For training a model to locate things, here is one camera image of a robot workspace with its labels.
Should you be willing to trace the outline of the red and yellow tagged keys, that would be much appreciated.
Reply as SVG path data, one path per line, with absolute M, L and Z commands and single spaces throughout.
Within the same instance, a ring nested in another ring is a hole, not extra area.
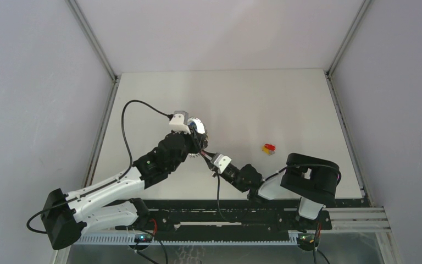
M 267 155 L 273 155 L 275 153 L 276 147 L 272 144 L 264 144 L 262 146 L 262 151 L 265 152 Z

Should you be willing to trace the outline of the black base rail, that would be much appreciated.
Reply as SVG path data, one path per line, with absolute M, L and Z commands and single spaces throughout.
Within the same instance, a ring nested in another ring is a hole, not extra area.
M 149 217 L 142 224 L 117 225 L 111 231 L 144 229 L 162 242 L 288 241 L 292 232 L 332 230 L 331 217 L 323 210 L 316 220 L 297 215 L 297 200 L 264 203 L 246 200 L 145 200 Z

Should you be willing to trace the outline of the aluminium frame post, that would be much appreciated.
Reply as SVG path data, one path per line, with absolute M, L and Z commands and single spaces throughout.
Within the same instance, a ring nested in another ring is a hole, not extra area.
M 346 35 L 344 36 L 337 52 L 335 53 L 335 56 L 330 63 L 328 69 L 325 71 L 326 78 L 331 79 L 334 75 L 334 72 L 336 71 L 346 49 L 348 48 L 349 44 L 354 38 L 354 35 L 358 31 L 360 24 L 362 23 L 364 17 L 366 16 L 368 10 L 370 9 L 370 6 L 374 3 L 373 0 L 363 0 L 356 15 L 354 16 L 354 19 L 352 23 L 350 24 Z
M 97 59 L 101 63 L 103 69 L 109 76 L 112 82 L 117 82 L 118 76 L 116 75 L 101 43 L 99 42 L 94 30 L 92 29 L 88 19 L 86 18 L 84 11 L 82 10 L 79 1 L 66 0 L 65 3 L 72 12 L 76 22 L 78 23 L 82 33 L 88 41 L 88 44 L 93 49 Z

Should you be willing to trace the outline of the right aluminium frame post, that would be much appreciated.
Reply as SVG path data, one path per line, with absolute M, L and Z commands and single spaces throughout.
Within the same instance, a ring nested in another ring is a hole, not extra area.
M 346 49 L 348 48 L 349 44 L 354 38 L 354 35 L 358 31 L 360 24 L 362 23 L 364 17 L 366 16 L 368 10 L 370 9 L 370 6 L 374 3 L 373 0 L 363 0 L 356 15 L 354 16 L 354 19 L 352 23 L 350 24 L 346 35 L 344 36 L 337 52 L 335 53 L 335 56 L 330 63 L 328 69 L 325 71 L 326 78 L 331 79 L 334 75 L 334 72 L 336 71 Z

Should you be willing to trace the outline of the left aluminium frame post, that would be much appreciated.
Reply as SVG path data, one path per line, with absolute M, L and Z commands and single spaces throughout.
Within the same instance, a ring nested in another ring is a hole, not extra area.
M 88 19 L 86 18 L 84 11 L 82 10 L 79 1 L 66 0 L 65 3 L 72 12 L 76 22 L 78 23 L 82 33 L 88 41 L 88 44 L 93 49 L 97 59 L 101 63 L 103 69 L 109 76 L 112 82 L 117 82 L 118 76 L 116 75 L 101 43 L 99 42 L 94 30 L 92 29 Z

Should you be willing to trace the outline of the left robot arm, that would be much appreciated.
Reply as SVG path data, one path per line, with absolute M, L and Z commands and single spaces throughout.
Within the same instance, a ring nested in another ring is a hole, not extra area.
M 92 230 L 132 225 L 148 226 L 150 215 L 141 199 L 111 203 L 165 180 L 185 162 L 189 154 L 199 154 L 208 146 L 208 135 L 169 133 L 147 154 L 133 161 L 125 171 L 79 190 L 51 191 L 41 213 L 44 233 L 52 249 L 66 248 Z

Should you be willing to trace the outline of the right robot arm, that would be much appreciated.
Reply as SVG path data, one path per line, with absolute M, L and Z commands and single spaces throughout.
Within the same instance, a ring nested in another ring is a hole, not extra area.
M 299 153 L 289 154 L 285 166 L 266 178 L 251 164 L 237 168 L 221 153 L 202 151 L 201 156 L 214 177 L 246 193 L 251 202 L 268 202 L 286 192 L 299 195 L 295 215 L 295 229 L 299 231 L 319 227 L 319 215 L 324 207 L 335 205 L 342 179 L 336 163 Z

